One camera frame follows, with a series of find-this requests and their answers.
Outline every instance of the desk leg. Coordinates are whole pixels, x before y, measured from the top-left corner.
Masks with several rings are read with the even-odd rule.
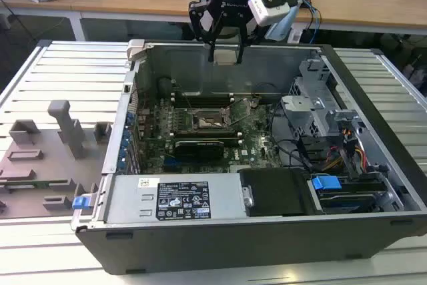
[[[0,14],[0,25],[4,29],[10,29],[11,24],[9,23],[9,20],[7,20],[7,15]]]
[[[304,28],[292,25],[291,31],[289,32],[288,43],[300,43]]]
[[[73,28],[74,37],[76,41],[86,41],[86,33],[81,25],[80,13],[73,13],[68,17],[71,27]]]

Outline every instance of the metal bracket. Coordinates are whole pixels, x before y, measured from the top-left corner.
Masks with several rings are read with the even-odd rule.
[[[147,46],[144,39],[132,39],[127,44],[127,60],[135,61],[143,58],[146,55],[145,50],[147,49],[149,49],[149,46]]]
[[[358,118],[358,113],[351,109],[330,110],[325,116],[330,133],[336,133],[339,131],[338,123],[351,123],[353,120]]]

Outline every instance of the wooden desk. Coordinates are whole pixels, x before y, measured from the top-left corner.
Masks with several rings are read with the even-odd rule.
[[[81,19],[124,19],[142,21],[189,22],[191,0],[54,0],[34,3],[30,0],[4,0],[18,15],[66,17],[76,40],[85,41]],[[0,14],[8,14],[1,6]]]
[[[5,1],[16,14],[70,19],[76,40],[83,41],[83,18],[189,22],[187,9],[191,0],[55,0],[40,4]],[[321,29],[427,35],[425,0],[312,1],[322,12]],[[7,13],[6,8],[0,7],[0,13]],[[310,12],[300,10],[291,42],[299,41],[298,36],[309,21]]]
[[[427,35],[426,0],[312,0],[312,2],[322,13],[320,29]],[[298,33],[306,28],[310,17],[308,9],[300,10],[293,25],[293,32]]]

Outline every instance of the blue latch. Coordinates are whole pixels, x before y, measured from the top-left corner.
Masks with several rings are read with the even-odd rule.
[[[336,176],[316,176],[312,179],[312,183],[315,190],[340,190],[341,183]]]
[[[74,210],[89,210],[90,206],[90,197],[88,196],[77,196],[73,200],[73,209]]]

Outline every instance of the black plastic cover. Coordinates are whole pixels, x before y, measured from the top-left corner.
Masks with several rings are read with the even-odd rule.
[[[250,186],[255,206],[248,216],[314,215],[314,205],[304,170],[288,168],[244,169],[242,186]]]

